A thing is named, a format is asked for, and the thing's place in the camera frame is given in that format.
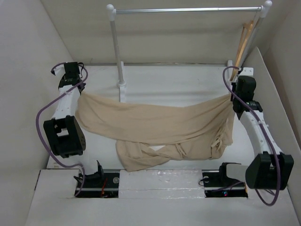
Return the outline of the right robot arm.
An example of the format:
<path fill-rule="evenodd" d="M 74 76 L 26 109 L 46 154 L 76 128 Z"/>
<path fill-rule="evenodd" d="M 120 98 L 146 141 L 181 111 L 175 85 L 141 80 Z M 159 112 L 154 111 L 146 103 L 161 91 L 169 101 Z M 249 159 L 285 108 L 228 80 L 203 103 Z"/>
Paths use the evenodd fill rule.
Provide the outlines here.
<path fill-rule="evenodd" d="M 217 179 L 224 186 L 236 179 L 251 189 L 284 190 L 294 160 L 291 155 L 284 154 L 273 140 L 261 104 L 253 99 L 255 89 L 256 81 L 252 76 L 239 76 L 229 88 L 233 111 L 247 131 L 254 159 L 248 166 L 227 163 L 225 169 L 217 174 Z"/>

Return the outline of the beige trousers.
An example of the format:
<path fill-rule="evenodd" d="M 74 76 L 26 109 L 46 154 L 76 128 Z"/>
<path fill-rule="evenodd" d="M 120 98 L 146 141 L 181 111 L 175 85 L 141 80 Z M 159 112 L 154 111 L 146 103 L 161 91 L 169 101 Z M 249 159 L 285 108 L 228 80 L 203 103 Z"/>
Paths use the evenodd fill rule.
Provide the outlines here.
<path fill-rule="evenodd" d="M 75 115 L 86 131 L 116 141 L 119 160 L 129 172 L 170 160 L 218 159 L 232 144 L 229 95 L 172 107 L 121 103 L 83 93 Z"/>

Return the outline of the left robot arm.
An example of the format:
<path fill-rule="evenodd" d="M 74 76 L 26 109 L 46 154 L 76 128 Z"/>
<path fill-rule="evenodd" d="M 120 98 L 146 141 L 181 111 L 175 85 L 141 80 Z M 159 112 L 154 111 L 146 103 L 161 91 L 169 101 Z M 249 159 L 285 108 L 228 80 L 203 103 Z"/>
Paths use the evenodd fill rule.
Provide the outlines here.
<path fill-rule="evenodd" d="M 86 139 L 75 118 L 78 99 L 85 88 L 88 72 L 82 62 L 59 63 L 51 69 L 53 75 L 61 75 L 58 85 L 59 97 L 48 106 L 57 103 L 57 108 L 50 120 L 43 122 L 50 153 L 54 160 L 67 169 L 81 167 L 81 163 L 66 165 L 58 160 L 82 155 L 86 149 Z"/>

